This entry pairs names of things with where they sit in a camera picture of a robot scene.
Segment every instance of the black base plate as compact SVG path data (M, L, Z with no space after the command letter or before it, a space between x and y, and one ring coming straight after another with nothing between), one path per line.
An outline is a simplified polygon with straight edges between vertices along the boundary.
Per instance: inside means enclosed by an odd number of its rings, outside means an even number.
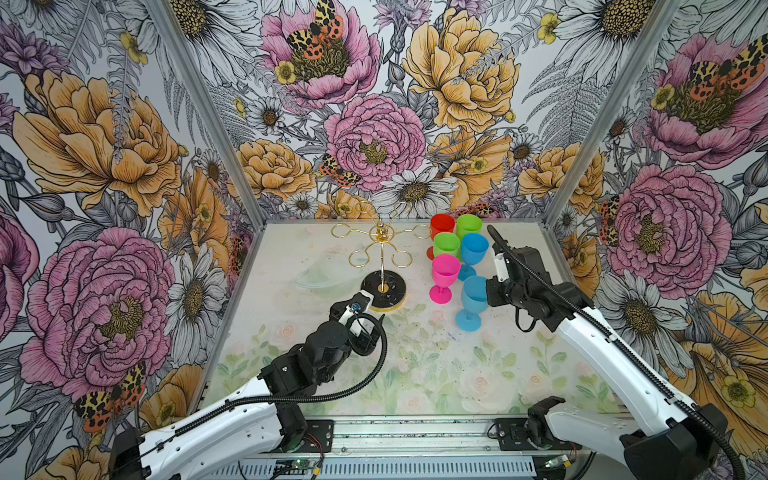
M373 295L373 301L371 302L373 308L386 310L396 306L406 297L406 281L397 273L391 270L384 270L384 283L389 289L381 293L379 292L381 278L380 270L369 273L366 275L366 278L362 279L360 289Z
M333 447L333 420L307 420L306 433L315 437L323 447L323 452L328 453ZM317 453L317 447L306 440L302 440L299 448L294 450L301 453Z
M527 421L528 419L523 417L494 420L497 425L496 431L491 429L491 434L495 433L498 447L502 452L542 450L528 441L528 429L525 427ZM574 448L579 450L581 445L555 440L548 450L573 450Z

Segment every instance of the white daisy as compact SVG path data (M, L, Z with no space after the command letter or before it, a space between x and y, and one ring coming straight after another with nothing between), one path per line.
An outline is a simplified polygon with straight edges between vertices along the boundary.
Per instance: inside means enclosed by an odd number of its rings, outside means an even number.
M578 215L576 214L576 209L566 204L558 215L558 219L554 222L554 234L561 240L568 238L576 231L577 223Z
M71 33L81 17L71 0L4 0L3 3L28 27L46 33Z
M614 120L614 123L611 124L611 127L608 128L608 132L605 134L605 144L608 147L619 145L624 137L627 136L636 117L637 116L628 106L622 107L621 113L619 113Z
M670 334L685 329L688 322L677 311L658 306L657 286L632 277L628 271L624 277L607 273L601 278L596 299L608 323L662 376L666 378L667 374L658 354L680 378L685 378L686 369L694 367L693 360Z
M168 78L170 58L146 6L154 1L117 0L117 8L126 18L128 32L138 38L139 49L147 53L157 50L157 63ZM258 4L251 0L169 1L206 80L221 85L245 79L242 64L253 63L250 51L260 44Z
M404 170L400 175L394 175L391 180L384 180L384 189L374 194L370 201L377 210L381 208L384 214L393 212L400 202L413 205L406 208L405 213L410 218L430 218L444 213L451 207L453 195L446 195L458 188L456 177L436 179L438 168L427 167L417 176L410 170Z
M298 218L314 218L317 209L317 200L309 194L293 195L286 200L286 210Z
M768 2L765 0L705 0L699 7L709 16L701 24L701 33L717 32L717 43L730 37L731 45L737 46L749 40L757 40L768 33Z
M544 144L534 134L515 135L512 144L509 146L509 157L513 164L533 160L533 157L540 154L544 149Z
M598 87L610 84L632 53L634 43L656 0L565 0L558 12L562 23L554 34L565 40L555 63L569 61L566 75L584 69L583 79L596 77ZM662 42L682 38L690 22L672 24Z
M248 123L262 134L277 135L285 127L283 107L277 98L259 98L248 107Z
M265 14L274 13L282 8L288 16L293 16L296 12L296 7L299 7L304 13L310 13L312 7L311 0L261 0L261 9Z
M174 365L205 363L213 348L219 310L226 299L227 279L214 262L214 251L203 244L192 265L189 254L181 256L181 283L168 290L168 324L164 334L173 335Z

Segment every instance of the floral wallpaper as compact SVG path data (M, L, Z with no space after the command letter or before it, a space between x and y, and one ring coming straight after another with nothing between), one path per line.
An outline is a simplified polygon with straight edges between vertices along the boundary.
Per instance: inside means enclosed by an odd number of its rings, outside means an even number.
M253 242L141 15L0 1L5 478L102 478L117 433L185 416Z
M670 29L689 32L651 55L553 223L607 321L726 415L749 478L768 478L767 12L747 0L681 7ZM721 460L707 478L733 477Z
M166 55L142 2L129 27ZM265 217L543 217L654 0L172 0ZM687 37L696 12L662 39ZM166 78L174 76L164 69ZM602 196L604 160L579 187Z

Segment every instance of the wine glass base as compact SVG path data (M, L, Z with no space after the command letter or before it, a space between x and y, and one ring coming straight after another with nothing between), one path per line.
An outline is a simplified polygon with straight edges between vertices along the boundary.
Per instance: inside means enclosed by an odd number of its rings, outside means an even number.
M462 310L456 314L456 325L465 332L477 332L480 329L480 315Z
M445 305L453 298L453 293L448 287L435 285L429 291L429 298L438 305Z
M475 271L475 268L472 267L472 265L467 265L466 263L462 264L462 269L458 271L458 279L462 282L464 280L467 280L470 276L477 275L477 272Z

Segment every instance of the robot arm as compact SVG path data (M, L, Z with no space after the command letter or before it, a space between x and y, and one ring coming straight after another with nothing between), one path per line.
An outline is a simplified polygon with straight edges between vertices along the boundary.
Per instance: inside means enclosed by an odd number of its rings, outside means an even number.
M313 396L318 386L333 380L352 351L370 355L381 335L374 327L381 326L384 318L377 320L366 312L371 301L372 296L362 291L334 303L329 320L305 343L276 357L225 399L173 425L119 434L110 457L111 479L194 480L248 454L293 450L307 429L299 406L250 399Z
M528 411L534 443L559 439L585 445L625 464L640 480L694 478L713 464L719 444L730 447L724 438L715 439L727 427L722 412L697 406L656 374L573 283L553 286L536 249L513 249L492 226L488 232L497 270L486 282L488 304L511 304L518 312L527 310L534 322L541 320L590 363L634 417L582 412L550 397Z

